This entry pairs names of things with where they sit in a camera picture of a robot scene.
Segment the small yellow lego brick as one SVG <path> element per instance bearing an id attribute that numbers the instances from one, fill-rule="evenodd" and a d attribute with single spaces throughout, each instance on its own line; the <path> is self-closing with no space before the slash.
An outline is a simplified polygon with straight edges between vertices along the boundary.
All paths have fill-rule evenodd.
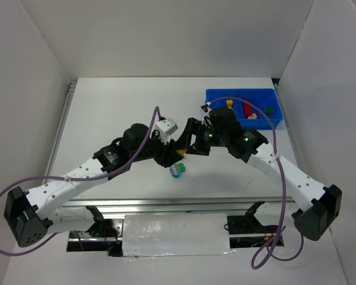
<path id="1" fill-rule="evenodd" d="M 232 100 L 227 100 L 226 101 L 226 106 L 231 109 L 233 107 L 233 101 Z"/>

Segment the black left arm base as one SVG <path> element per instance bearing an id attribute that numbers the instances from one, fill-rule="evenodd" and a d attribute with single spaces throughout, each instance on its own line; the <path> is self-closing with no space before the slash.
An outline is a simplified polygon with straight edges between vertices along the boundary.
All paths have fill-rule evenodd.
<path id="1" fill-rule="evenodd" d="M 70 231 L 67 252 L 104 252 L 109 257 L 123 257 L 123 218 L 107 220 L 102 230 L 93 232 Z"/>

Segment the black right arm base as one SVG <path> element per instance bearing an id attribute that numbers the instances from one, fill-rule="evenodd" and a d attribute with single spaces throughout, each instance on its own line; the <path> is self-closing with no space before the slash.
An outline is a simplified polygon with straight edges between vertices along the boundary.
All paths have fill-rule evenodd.
<path id="1" fill-rule="evenodd" d="M 259 248 L 272 239 L 277 225 L 261 225 L 254 216 L 227 216 L 223 228 L 228 231 L 231 249 Z"/>

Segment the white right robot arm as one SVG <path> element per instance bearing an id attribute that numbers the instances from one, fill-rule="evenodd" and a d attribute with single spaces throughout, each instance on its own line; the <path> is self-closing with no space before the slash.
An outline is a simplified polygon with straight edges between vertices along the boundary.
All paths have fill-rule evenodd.
<path id="1" fill-rule="evenodd" d="M 255 129 L 243 129 L 234 111 L 220 106 L 203 121 L 189 118 L 178 140 L 164 142 L 160 165 L 169 167 L 185 154 L 207 156 L 211 147 L 224 147 L 236 159 L 256 168 L 285 188 L 297 204 L 294 227 L 312 241 L 321 238 L 339 216 L 342 191 L 311 178 Z"/>

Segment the red lego brick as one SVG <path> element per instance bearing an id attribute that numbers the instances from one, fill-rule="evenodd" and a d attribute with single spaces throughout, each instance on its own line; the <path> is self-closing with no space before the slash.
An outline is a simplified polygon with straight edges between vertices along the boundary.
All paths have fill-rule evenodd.
<path id="1" fill-rule="evenodd" d="M 250 105 L 248 104 L 248 102 L 249 101 L 246 100 L 246 103 L 245 102 L 243 103 L 243 112 L 244 112 L 244 117 L 246 119 L 247 119 L 248 116 L 250 116 L 253 113 L 253 111 L 252 111 Z"/>

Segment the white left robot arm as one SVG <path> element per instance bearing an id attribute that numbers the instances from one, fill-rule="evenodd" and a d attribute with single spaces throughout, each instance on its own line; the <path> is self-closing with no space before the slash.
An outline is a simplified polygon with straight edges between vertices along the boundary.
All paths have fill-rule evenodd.
<path id="1" fill-rule="evenodd" d="M 62 204 L 129 171 L 133 162 L 153 159 L 160 166 L 169 167 L 179 161 L 181 156 L 169 139 L 176 130 L 177 125 L 170 118 L 156 122 L 153 130 L 135 123 L 122 137 L 101 148 L 62 179 L 26 191 L 19 186 L 10 190 L 4 217 L 18 246 L 34 245 L 53 232 L 77 230 L 92 236 L 114 233 L 112 222 L 97 207 L 64 209 Z"/>

